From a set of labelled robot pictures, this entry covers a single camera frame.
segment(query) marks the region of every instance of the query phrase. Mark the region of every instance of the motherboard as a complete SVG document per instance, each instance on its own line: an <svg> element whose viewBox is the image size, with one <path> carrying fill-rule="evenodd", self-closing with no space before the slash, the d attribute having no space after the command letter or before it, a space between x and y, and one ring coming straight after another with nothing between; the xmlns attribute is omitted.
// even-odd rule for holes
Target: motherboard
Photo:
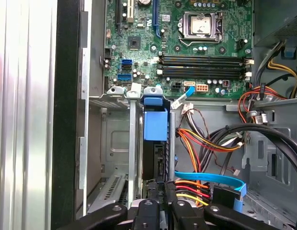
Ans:
<svg viewBox="0 0 297 230"><path fill-rule="evenodd" d="M250 0L107 0L105 91L159 86L167 98L237 99L251 77Z"/></svg>

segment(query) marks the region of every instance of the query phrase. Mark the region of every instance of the screw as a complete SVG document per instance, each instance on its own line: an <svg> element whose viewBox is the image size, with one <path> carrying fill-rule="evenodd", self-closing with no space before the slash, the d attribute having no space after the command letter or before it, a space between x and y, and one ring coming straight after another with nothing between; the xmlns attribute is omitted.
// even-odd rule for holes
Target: screw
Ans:
<svg viewBox="0 0 297 230"><path fill-rule="evenodd" d="M121 211L121 207L118 205L115 205L114 208L112 209L113 211Z"/></svg>
<svg viewBox="0 0 297 230"><path fill-rule="evenodd" d="M211 206L210 209L211 209L213 212L220 211L219 208L218 208L217 206Z"/></svg>
<svg viewBox="0 0 297 230"><path fill-rule="evenodd" d="M148 201L145 202L145 205L153 205L153 203L148 200Z"/></svg>
<svg viewBox="0 0 297 230"><path fill-rule="evenodd" d="M184 205L185 205L185 202L182 201L182 200L180 200L180 201L177 202L177 204L178 204L179 206L184 206Z"/></svg>

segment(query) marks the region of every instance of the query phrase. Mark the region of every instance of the capacitor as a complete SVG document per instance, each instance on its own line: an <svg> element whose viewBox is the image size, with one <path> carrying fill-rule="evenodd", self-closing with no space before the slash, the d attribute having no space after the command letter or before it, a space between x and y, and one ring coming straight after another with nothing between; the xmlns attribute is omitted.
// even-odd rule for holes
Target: capacitor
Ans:
<svg viewBox="0 0 297 230"><path fill-rule="evenodd" d="M126 13L123 13L123 21L126 21L127 20L127 14Z"/></svg>
<svg viewBox="0 0 297 230"><path fill-rule="evenodd" d="M220 94L221 94L221 96L224 96L226 94L226 90L221 90Z"/></svg>
<svg viewBox="0 0 297 230"><path fill-rule="evenodd" d="M149 6L152 0L139 0L138 3L140 6Z"/></svg>
<svg viewBox="0 0 297 230"><path fill-rule="evenodd" d="M127 10L127 6L128 6L127 3L124 2L124 3L123 3L123 11L126 11L126 10Z"/></svg>
<svg viewBox="0 0 297 230"><path fill-rule="evenodd" d="M166 32L165 29L161 29L160 30L160 35L163 36L165 32Z"/></svg>

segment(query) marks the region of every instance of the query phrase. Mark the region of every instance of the blue pcie slot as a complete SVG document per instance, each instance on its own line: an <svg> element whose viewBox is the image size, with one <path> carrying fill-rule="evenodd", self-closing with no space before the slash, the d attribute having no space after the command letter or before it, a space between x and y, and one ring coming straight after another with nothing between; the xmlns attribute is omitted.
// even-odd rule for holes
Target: blue pcie slot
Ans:
<svg viewBox="0 0 297 230"><path fill-rule="evenodd" d="M159 16L159 0L153 0L153 29L156 32L157 37L161 38L158 25Z"/></svg>
<svg viewBox="0 0 297 230"><path fill-rule="evenodd" d="M130 81L131 80L131 74L129 73L120 73L118 74L118 80L122 81Z"/></svg>
<svg viewBox="0 0 297 230"><path fill-rule="evenodd" d="M133 64L133 61L132 61L132 59L123 59L121 61L121 64L122 65L132 65Z"/></svg>

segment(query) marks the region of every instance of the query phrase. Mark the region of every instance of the cpu socket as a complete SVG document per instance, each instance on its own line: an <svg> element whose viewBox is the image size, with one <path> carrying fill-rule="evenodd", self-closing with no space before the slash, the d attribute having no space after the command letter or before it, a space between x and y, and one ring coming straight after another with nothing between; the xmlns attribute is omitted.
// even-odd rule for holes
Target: cpu socket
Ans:
<svg viewBox="0 0 297 230"><path fill-rule="evenodd" d="M185 12L178 23L181 40L220 43L223 41L223 13Z"/></svg>

